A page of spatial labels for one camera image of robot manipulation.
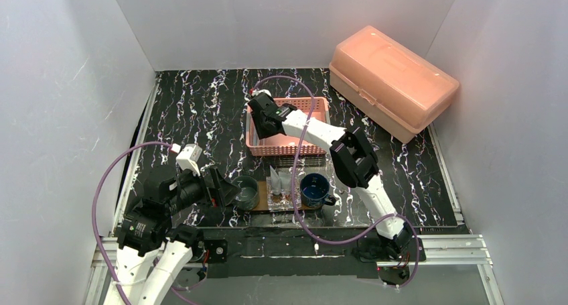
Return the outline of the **grey green mug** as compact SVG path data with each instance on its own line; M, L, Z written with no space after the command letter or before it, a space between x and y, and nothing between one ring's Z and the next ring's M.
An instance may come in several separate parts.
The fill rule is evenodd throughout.
M238 176L232 183L238 187L239 192L232 201L233 205L244 211L251 211L257 207L259 197L259 184L252 176Z

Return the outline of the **brown wooden oval tray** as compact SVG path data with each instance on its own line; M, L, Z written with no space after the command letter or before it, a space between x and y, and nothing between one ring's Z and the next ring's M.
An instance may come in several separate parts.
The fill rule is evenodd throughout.
M266 181L258 182L259 184L259 197L260 201L256 208L253 209L253 212L270 212L267 210L267 189L266 189Z

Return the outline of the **black capped toothpaste tube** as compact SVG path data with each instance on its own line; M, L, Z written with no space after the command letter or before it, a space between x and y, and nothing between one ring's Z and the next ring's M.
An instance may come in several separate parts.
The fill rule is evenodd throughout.
M282 195L282 171L270 166L271 194L273 196Z

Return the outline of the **pink plastic basket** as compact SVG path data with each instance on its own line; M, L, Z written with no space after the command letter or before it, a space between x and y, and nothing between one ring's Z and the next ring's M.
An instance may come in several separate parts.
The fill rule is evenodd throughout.
M275 102L279 106L288 103L303 111L305 114L309 113L309 109L311 107L310 97L276 98ZM260 139L257 135L251 112L251 108L247 107L245 143L246 146L250 149L253 156L295 155L297 144L299 142L299 139L297 137L278 134L266 139ZM324 123L330 124L329 105L327 98L315 98L315 111L312 113L312 117Z

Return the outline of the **clear packaged toothbrushes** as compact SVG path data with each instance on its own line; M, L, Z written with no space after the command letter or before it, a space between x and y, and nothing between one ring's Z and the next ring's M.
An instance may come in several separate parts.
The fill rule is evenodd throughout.
M271 194L271 180L270 176L266 177L266 189L267 189L267 210L270 212L284 212L293 210L292 198L290 196L280 195L273 196Z

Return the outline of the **dark blue mug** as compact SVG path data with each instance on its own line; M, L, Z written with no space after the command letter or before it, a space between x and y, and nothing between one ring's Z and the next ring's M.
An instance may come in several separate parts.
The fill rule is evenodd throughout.
M300 182L301 203L309 208L334 206L336 198L330 194L328 179L318 173L306 174Z

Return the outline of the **red capped toothpaste tube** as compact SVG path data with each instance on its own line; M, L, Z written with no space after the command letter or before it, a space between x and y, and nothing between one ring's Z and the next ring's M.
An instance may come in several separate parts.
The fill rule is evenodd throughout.
M281 193L285 196L290 196L291 194L291 189L292 189L292 185L291 185L291 180L292 180L292 175L291 172L284 170L284 171L278 171L278 175L279 175L279 179L281 181Z

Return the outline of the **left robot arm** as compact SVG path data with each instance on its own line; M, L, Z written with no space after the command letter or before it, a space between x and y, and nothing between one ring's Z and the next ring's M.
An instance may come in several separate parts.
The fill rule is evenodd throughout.
M110 284L105 304L160 304L187 263L201 262L198 276L204 280L209 261L225 261L225 241L207 240L197 227L172 225L174 215L197 202L211 202L220 210L240 192L216 168L208 172L212 185L191 170L164 165L151 171L140 202L125 213L117 234L117 280Z

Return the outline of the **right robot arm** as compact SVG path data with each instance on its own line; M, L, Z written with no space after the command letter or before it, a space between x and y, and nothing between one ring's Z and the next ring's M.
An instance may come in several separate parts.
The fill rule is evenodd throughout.
M309 111L279 104L266 90L256 90L247 103L259 138L273 135L296 137L330 154L336 179L351 188L368 209L375 230L391 257L398 257L410 243L413 228L398 215L384 189L378 156L359 127L336 127L312 117L316 99L310 98Z

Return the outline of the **large pink lidded box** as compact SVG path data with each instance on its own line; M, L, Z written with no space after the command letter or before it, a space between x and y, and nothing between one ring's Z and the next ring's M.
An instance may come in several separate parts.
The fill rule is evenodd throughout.
M459 82L372 26L339 43L330 86L401 143L450 104Z

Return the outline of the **aluminium frame rail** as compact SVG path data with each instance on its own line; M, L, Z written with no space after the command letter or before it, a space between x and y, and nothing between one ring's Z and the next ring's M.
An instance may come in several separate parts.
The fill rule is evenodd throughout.
M426 260L421 265L475 265L478 268L490 304L503 304L494 273L493 262L481 235L421 235ZM91 264L85 304L100 304L107 285L107 266L97 247Z

